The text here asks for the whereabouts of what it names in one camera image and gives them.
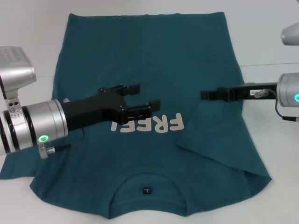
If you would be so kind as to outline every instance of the teal t-shirt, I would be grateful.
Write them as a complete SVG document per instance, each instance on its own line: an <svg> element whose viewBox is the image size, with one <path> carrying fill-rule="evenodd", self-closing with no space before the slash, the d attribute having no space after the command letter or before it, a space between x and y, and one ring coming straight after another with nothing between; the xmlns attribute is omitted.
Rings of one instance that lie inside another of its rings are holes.
<svg viewBox="0 0 299 224"><path fill-rule="evenodd" d="M140 84L129 105L161 100L152 118L85 128L77 148L7 156L0 178L34 176L45 202L113 218L136 210L188 216L247 199L271 180L242 118L242 102L201 101L200 91L243 83L224 13L70 15L53 98ZM55 145L77 142L80 131Z"/></svg>

